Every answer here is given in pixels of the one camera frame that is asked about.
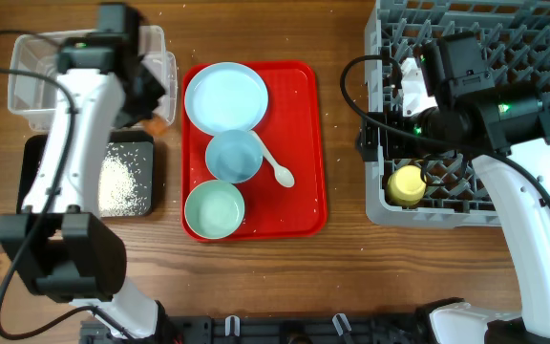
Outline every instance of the red tray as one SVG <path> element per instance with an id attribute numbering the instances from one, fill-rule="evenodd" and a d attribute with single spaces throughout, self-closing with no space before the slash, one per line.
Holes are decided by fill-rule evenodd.
<path id="1" fill-rule="evenodd" d="M 322 162 L 322 135 L 315 73 L 299 61 L 247 62 L 264 80 L 268 108 L 254 128 L 278 163 L 294 175 L 285 188 L 275 181 L 273 168 L 263 161 L 251 180 L 236 184 L 245 200 L 245 219 L 232 235 L 219 241 L 308 236 L 326 224 L 328 209 Z M 200 242 L 184 219 L 186 199 L 200 183 L 214 177 L 205 165 L 205 149 L 212 139 L 192 124 L 183 104 L 190 80 L 208 65 L 193 67 L 181 89 L 181 221 L 186 233 Z"/>

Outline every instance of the spoon handle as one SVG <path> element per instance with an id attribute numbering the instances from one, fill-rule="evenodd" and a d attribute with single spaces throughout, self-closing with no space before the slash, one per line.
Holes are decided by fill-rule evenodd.
<path id="1" fill-rule="evenodd" d="M 273 158 L 273 156 L 271 155 L 271 152 L 268 151 L 268 148 L 266 148 L 266 145 L 264 145 L 264 142 L 260 139 L 258 134 L 256 134 L 256 132 L 253 130 L 250 130 L 249 134 L 251 134 L 251 136 L 253 136 L 254 139 L 256 139 L 260 144 L 263 150 L 264 158 L 273 166 L 273 168 L 277 168 L 279 164 L 275 161 L 275 158 Z"/>

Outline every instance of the wooden surface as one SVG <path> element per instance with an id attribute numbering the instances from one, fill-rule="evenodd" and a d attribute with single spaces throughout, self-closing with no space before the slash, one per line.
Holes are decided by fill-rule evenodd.
<path id="1" fill-rule="evenodd" d="M 94 2 L 29 6 L 45 2 L 0 0 L 0 29 L 91 28 Z M 180 66 L 179 78 L 197 63 L 299 59 L 314 69 L 320 99 L 329 215 L 327 225 L 312 238 L 195 243 L 180 228 L 179 121 L 158 140 L 167 155 L 166 175 L 159 176 L 165 183 L 163 201 L 145 219 L 107 223 L 126 244 L 128 274 L 170 314 L 366 314 L 410 311 L 450 296 L 485 308 L 519 308 L 517 278 L 500 229 L 392 228 L 373 225 L 365 214 L 364 166 L 352 146 L 359 120 L 341 97 L 338 80 L 347 62 L 364 51 L 363 32 L 373 4 L 137 4 L 152 24 L 164 28 L 167 49 Z M 14 39 L 0 38 L 0 66 L 10 65 Z M 358 68 L 349 76 L 349 89 L 366 106 L 361 83 Z M 14 211 L 23 145 L 32 135 L 27 122 L 7 110 L 7 84 L 8 78 L 0 75 L 0 214 Z M 8 266 L 0 248 L 0 281 Z M 68 309 L 30 296 L 14 278 L 3 319 L 7 329 L 20 332 Z M 79 321 L 86 318 L 77 315 L 29 342 L 75 343 Z"/>

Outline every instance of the plate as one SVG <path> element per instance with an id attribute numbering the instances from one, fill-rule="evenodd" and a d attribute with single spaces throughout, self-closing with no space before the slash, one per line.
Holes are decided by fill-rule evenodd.
<path id="1" fill-rule="evenodd" d="M 203 133 L 215 136 L 226 130 L 251 130 L 268 105 L 268 92 L 260 76 L 239 63 L 211 65 L 192 78 L 184 98 L 188 118 Z"/>

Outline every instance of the plastic crate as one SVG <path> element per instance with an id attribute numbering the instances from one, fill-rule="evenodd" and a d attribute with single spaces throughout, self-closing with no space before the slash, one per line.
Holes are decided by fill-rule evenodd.
<path id="1" fill-rule="evenodd" d="M 68 37 L 84 36 L 93 30 L 42 33 L 55 41 Z M 172 53 L 166 51 L 164 32 L 161 27 L 140 28 L 140 50 L 147 54 L 143 63 L 160 80 L 166 94 L 159 99 L 160 106 L 155 114 L 164 118 L 169 125 L 175 119 L 178 97 L 178 69 Z M 48 43 L 21 35 L 14 43 L 10 68 L 32 71 L 56 77 L 56 50 Z M 8 79 L 8 109 L 23 116 L 34 131 L 48 131 L 53 120 L 56 88 L 33 77 L 10 75 Z"/>
<path id="2" fill-rule="evenodd" d="M 412 56 L 413 49 L 432 39 L 466 31 L 476 34 L 497 84 L 532 80 L 550 109 L 550 2 L 377 0 L 365 28 L 365 54 L 388 54 L 401 63 Z M 383 85 L 390 72 L 391 67 L 381 61 L 365 63 L 370 111 L 395 110 L 402 105 L 402 98 Z M 367 215 L 374 223 L 440 228 L 499 226 L 489 195 L 472 166 L 457 185 L 428 187 L 416 208 L 388 204 L 385 185 L 389 175 L 418 162 L 384 160 L 383 147 L 376 141 L 368 145 L 368 149 L 373 148 L 370 154 L 363 152 Z M 460 163 L 461 156 L 433 161 L 428 177 L 440 182 L 456 173 Z"/>

